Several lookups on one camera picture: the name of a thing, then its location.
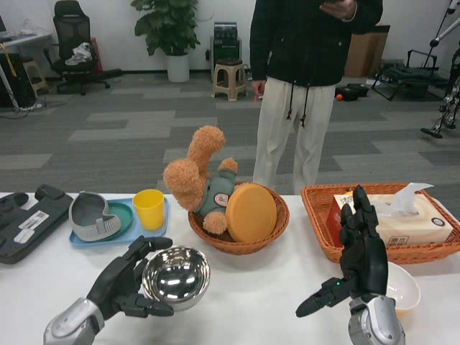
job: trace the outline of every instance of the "stainless steel bowl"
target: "stainless steel bowl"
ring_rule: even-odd
[[[142,275],[148,298],[186,311],[200,301],[209,286],[211,268],[203,253],[190,247],[157,252]]]

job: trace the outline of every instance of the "blue tray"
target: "blue tray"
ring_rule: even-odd
[[[167,229],[167,220],[169,219],[169,203],[165,198],[165,223],[162,225],[161,228],[155,231],[148,231],[145,230],[140,221],[137,217],[137,212],[132,205],[132,198],[128,199],[117,199],[117,200],[107,200],[110,203],[124,203],[132,210],[132,224],[128,230],[124,234],[119,237],[112,239],[111,241],[96,241],[96,242],[85,242],[78,238],[77,235],[72,231],[70,234],[69,241],[70,243],[77,248],[84,248],[84,247],[95,247],[95,246],[105,246],[107,244],[121,244],[121,243],[132,243],[137,237],[145,236],[145,237],[160,237],[166,233]]]

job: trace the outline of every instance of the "cardboard box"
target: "cardboard box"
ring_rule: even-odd
[[[351,36],[344,72],[346,77],[373,77],[378,72],[389,30],[389,25],[380,25],[368,34]]]
[[[389,195],[368,195],[371,203],[389,203],[395,198]],[[454,228],[435,209],[431,202],[421,194],[416,194],[414,207],[417,215],[405,214],[397,218],[379,216],[377,231],[387,247],[412,244],[443,243],[450,236]],[[332,200],[326,225],[333,235],[334,244],[339,246],[339,232],[341,230],[341,208],[348,203],[354,212],[352,195],[335,195]]]

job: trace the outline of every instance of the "white pants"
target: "white pants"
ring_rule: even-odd
[[[294,127],[297,145],[294,159],[294,192],[300,194],[307,185],[314,185],[318,176],[324,136],[331,118],[335,86],[311,87],[308,92],[305,128],[303,116],[307,88],[294,87],[291,119],[292,84],[268,78],[257,132],[257,156],[254,169],[256,183],[275,189],[276,170]]]

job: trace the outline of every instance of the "tissue box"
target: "tissue box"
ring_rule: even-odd
[[[394,194],[368,195],[371,203],[391,203]],[[341,208],[348,203],[354,212],[352,195],[334,195],[331,210],[326,221],[336,246],[340,246]],[[408,214],[397,218],[378,216],[377,231],[385,245],[404,246],[412,244],[443,243],[454,228],[434,208],[430,201],[421,194],[415,194],[414,207],[418,214]]]

